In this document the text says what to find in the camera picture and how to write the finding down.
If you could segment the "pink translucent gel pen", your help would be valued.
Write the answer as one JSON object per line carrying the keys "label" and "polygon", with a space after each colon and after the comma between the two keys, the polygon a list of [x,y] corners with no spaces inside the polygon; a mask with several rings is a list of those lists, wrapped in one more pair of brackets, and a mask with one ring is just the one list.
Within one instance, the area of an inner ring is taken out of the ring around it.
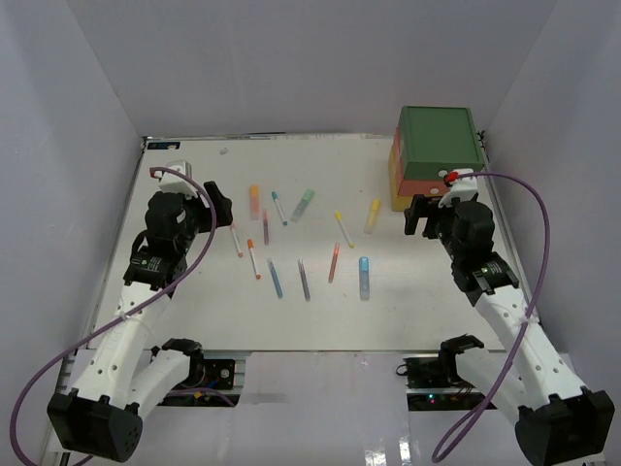
{"label": "pink translucent gel pen", "polygon": [[270,244],[270,226],[269,226],[269,217],[267,213],[267,209],[262,210],[262,228],[263,228],[263,241],[264,245],[268,246]]}

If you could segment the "green drawer box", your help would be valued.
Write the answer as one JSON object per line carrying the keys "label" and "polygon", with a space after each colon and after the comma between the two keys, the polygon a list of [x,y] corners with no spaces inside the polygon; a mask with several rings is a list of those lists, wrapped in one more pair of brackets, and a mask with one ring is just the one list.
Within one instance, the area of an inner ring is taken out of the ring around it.
{"label": "green drawer box", "polygon": [[408,181],[436,181],[442,171],[484,167],[468,108],[404,106],[394,144]]}

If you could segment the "blue gel pen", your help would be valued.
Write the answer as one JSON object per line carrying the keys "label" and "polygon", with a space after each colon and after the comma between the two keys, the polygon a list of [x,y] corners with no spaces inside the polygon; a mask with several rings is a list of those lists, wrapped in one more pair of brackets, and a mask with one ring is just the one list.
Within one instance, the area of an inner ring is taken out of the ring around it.
{"label": "blue gel pen", "polygon": [[283,291],[278,277],[278,271],[272,258],[267,258],[268,268],[274,283],[275,291],[278,299],[282,299]]}

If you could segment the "red gel pen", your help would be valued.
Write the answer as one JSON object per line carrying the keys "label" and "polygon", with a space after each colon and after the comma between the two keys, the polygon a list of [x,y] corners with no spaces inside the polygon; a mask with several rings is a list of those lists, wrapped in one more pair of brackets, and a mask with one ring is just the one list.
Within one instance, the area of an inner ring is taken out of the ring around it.
{"label": "red gel pen", "polygon": [[334,281],[338,259],[339,259],[339,253],[340,253],[340,244],[335,243],[334,248],[333,248],[332,258],[331,258],[330,269],[329,269],[328,283],[332,283]]}

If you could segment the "purple gel pen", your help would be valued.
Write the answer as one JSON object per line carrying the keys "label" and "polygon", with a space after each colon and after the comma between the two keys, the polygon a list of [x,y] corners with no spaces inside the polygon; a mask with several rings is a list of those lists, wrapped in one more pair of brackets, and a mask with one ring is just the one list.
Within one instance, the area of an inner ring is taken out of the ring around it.
{"label": "purple gel pen", "polygon": [[309,287],[309,282],[308,282],[308,278],[306,274],[305,265],[302,259],[298,259],[298,269],[299,269],[299,274],[301,278],[301,284],[302,284],[302,289],[303,289],[303,293],[305,296],[305,300],[309,302],[311,300],[311,293],[310,293],[310,287]]}

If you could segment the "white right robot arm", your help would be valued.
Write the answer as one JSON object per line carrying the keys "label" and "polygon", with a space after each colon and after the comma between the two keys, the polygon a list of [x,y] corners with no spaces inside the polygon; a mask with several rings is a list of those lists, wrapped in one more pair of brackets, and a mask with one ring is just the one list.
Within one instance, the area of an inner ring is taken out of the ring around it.
{"label": "white right robot arm", "polygon": [[488,396],[513,426],[525,458],[533,465],[555,465],[603,451],[614,405],[603,390],[592,391],[565,363],[534,317],[519,280],[494,250],[492,211],[476,199],[453,200],[416,195],[405,211],[405,232],[425,219],[423,235],[441,242],[451,260],[457,287],[491,326],[511,366],[502,369],[478,338],[455,337],[441,343],[440,379],[465,382]]}

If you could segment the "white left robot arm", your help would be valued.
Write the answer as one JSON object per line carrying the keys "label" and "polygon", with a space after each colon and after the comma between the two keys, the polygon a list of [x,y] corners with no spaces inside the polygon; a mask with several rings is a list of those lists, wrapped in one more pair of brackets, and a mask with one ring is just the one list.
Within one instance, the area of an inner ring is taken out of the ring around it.
{"label": "white left robot arm", "polygon": [[148,366],[138,364],[185,276],[186,255],[200,233],[233,221],[232,202],[215,182],[204,189],[207,206],[195,190],[156,192],[147,203],[145,230],[135,238],[114,313],[119,323],[107,330],[84,371],[65,394],[55,394],[47,412],[60,445],[67,450],[116,462],[134,453],[148,414],[178,387],[205,377],[202,347],[188,339],[155,348]]}

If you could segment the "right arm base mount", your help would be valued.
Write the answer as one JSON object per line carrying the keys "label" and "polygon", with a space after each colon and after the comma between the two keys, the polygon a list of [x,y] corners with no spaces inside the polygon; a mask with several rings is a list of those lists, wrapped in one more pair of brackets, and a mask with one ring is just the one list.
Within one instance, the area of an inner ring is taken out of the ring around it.
{"label": "right arm base mount", "polygon": [[469,411],[484,399],[471,384],[451,382],[437,357],[405,358],[395,374],[406,382],[410,412]]}

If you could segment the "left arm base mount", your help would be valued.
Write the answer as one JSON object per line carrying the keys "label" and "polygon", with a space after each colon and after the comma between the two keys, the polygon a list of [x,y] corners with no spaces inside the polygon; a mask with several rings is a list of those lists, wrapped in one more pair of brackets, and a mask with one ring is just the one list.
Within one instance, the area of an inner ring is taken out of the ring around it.
{"label": "left arm base mount", "polygon": [[235,359],[206,359],[197,373],[178,383],[160,406],[184,408],[234,408],[241,396],[236,382]]}

